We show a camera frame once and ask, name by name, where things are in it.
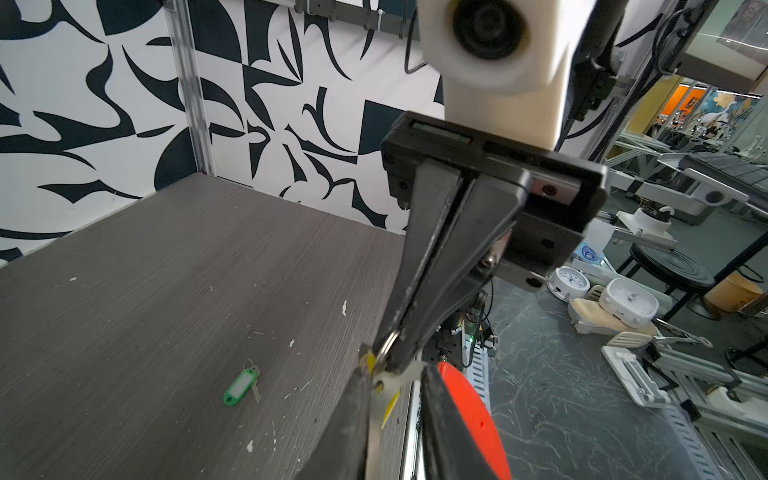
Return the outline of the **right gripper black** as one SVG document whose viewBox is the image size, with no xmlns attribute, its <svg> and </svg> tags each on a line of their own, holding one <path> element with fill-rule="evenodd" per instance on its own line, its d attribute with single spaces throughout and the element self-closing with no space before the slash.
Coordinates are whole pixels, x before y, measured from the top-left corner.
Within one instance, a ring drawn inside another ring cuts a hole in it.
<svg viewBox="0 0 768 480">
<path fill-rule="evenodd" d="M 536 292 L 607 198 L 605 167 L 415 112 L 381 142 L 390 193 L 410 207 L 373 351 L 402 372 L 492 276 Z"/>
</svg>

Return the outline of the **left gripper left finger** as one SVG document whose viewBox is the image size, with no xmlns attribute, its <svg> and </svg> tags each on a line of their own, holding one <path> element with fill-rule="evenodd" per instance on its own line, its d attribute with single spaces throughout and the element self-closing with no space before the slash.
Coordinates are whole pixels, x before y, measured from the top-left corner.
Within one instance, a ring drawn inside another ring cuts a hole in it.
<svg viewBox="0 0 768 480">
<path fill-rule="evenodd" d="M 315 449 L 295 479 L 363 479 L 370 413 L 371 376 L 366 367 L 358 367 L 353 370 Z"/>
</svg>

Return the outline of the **yellow capped key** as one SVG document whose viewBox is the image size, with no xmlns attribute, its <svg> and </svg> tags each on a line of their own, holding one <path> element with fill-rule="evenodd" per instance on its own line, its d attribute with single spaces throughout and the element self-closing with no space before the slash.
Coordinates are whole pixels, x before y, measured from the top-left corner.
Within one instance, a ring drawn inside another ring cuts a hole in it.
<svg viewBox="0 0 768 480">
<path fill-rule="evenodd" d="M 400 373 L 388 370 L 389 354 L 399 336 L 398 330 L 391 332 L 377 353 L 366 344 L 360 347 L 360 366 L 369 374 L 372 384 L 369 417 L 371 433 L 379 433 L 384 428 L 400 398 L 401 390 L 420 380 L 424 369 L 424 363 L 414 358 Z"/>
</svg>

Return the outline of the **metal keyring with red grip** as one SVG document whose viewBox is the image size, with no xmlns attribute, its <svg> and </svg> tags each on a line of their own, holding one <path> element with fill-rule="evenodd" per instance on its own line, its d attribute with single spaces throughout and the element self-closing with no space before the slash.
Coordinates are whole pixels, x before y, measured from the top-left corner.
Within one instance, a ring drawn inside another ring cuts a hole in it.
<svg viewBox="0 0 768 480">
<path fill-rule="evenodd" d="M 419 430 L 426 479 L 510 479 L 499 431 L 480 395 L 447 362 L 415 361 L 401 374 L 373 377 L 364 477 L 378 476 L 380 431 L 402 386 L 421 392 Z"/>
</svg>

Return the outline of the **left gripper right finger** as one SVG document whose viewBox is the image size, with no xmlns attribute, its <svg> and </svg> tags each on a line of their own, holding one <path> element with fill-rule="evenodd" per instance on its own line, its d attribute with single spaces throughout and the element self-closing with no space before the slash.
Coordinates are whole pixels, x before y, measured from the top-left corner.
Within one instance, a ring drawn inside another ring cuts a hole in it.
<svg viewBox="0 0 768 480">
<path fill-rule="evenodd" d="M 427 479 L 495 479 L 481 442 L 488 412 L 452 365 L 425 367 L 421 378 L 423 465 Z"/>
</svg>

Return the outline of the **green capped key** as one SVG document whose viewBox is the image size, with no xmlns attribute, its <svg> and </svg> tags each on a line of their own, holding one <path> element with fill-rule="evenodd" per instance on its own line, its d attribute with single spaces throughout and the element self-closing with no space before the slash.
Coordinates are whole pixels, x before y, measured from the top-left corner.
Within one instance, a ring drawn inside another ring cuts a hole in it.
<svg viewBox="0 0 768 480">
<path fill-rule="evenodd" d="M 249 360 L 235 380 L 230 384 L 223 394 L 223 403 L 226 406 L 237 405 L 248 393 L 252 393 L 259 403 L 261 395 L 258 390 L 258 381 L 261 376 L 259 368 Z"/>
</svg>

